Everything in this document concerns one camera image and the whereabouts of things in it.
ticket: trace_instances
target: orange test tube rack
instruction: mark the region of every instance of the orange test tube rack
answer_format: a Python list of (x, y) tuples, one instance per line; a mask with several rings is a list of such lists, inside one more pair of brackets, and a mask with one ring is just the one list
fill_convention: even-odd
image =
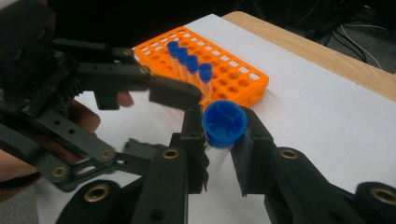
[[(186, 27), (178, 27), (159, 35), (134, 48), (134, 56), (141, 65), (151, 69), (152, 74), (177, 79), (166, 44), (178, 41), (189, 54), (198, 56), (199, 63), (213, 65), (211, 102), (230, 100), (249, 107), (265, 94), (269, 77), (231, 53), (216, 46)], [(202, 102), (204, 107), (211, 102)]]

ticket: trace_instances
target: blue cap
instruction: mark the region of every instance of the blue cap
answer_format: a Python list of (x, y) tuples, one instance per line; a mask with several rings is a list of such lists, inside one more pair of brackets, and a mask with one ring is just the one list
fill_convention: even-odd
[(206, 108), (202, 124), (209, 145), (226, 148), (245, 133), (248, 118), (241, 106), (228, 100), (219, 100)]
[(212, 64), (201, 63), (198, 67), (199, 77), (203, 82), (209, 82), (212, 79)]
[(186, 65), (190, 73), (196, 73), (198, 71), (198, 57), (196, 55), (187, 56)]
[(166, 44), (166, 47), (168, 47), (169, 54), (171, 55), (172, 58), (176, 58), (176, 50), (178, 49), (178, 43), (177, 41), (171, 41)]
[(187, 55), (189, 55), (187, 48), (182, 47), (182, 48), (178, 48), (176, 50), (176, 56), (177, 56), (178, 62), (183, 65), (186, 64)]

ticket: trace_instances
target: test tube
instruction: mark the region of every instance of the test tube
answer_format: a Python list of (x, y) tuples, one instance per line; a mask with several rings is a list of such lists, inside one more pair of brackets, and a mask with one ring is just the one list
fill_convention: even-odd
[(178, 66), (180, 68), (181, 80), (184, 82), (190, 82), (189, 73), (186, 67), (186, 57), (189, 55), (187, 48), (178, 48), (176, 50), (176, 56), (178, 59)]
[(198, 75), (198, 57), (189, 55), (186, 57), (187, 71), (189, 72), (190, 84), (201, 89), (200, 78)]
[(198, 67), (198, 72), (201, 79), (201, 92), (204, 95), (203, 100), (205, 102), (210, 102), (212, 100), (212, 64), (200, 64)]
[(180, 68), (178, 66), (178, 61), (177, 61), (177, 56), (176, 56), (176, 50), (178, 49), (178, 43), (177, 43), (177, 41), (171, 41), (166, 44), (166, 47), (168, 48), (169, 54), (171, 55), (172, 68), (175, 73), (176, 79), (181, 80)]

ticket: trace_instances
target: wooden table edge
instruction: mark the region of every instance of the wooden table edge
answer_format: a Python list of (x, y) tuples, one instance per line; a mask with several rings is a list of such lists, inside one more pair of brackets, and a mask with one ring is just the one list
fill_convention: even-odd
[(328, 49), (245, 12), (231, 12), (222, 18), (396, 102), (396, 76), (391, 73)]

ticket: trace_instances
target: table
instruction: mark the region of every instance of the table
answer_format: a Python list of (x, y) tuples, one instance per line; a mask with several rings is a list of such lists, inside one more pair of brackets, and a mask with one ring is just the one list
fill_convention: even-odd
[(396, 76), (391, 73), (352, 59), (241, 11), (227, 14), (223, 19), (269, 40), (310, 62), (329, 69), (337, 75), (396, 101)]
[[(299, 149), (343, 189), (354, 192), (362, 181), (396, 187), (394, 77), (242, 12), (209, 15), (186, 27), (270, 77), (265, 96), (251, 108), (279, 147)], [(97, 135), (114, 148), (128, 137), (167, 145), (180, 132), (182, 112), (148, 104), (146, 92), (133, 97), (135, 106), (117, 112), (98, 111), (92, 94), (78, 99), (101, 116)], [(122, 186), (136, 179), (100, 177)], [(41, 223), (53, 223), (72, 197), (46, 180), (36, 195)], [(209, 180), (208, 192), (189, 201), (189, 223), (269, 223), (262, 195), (241, 197), (230, 157)]]

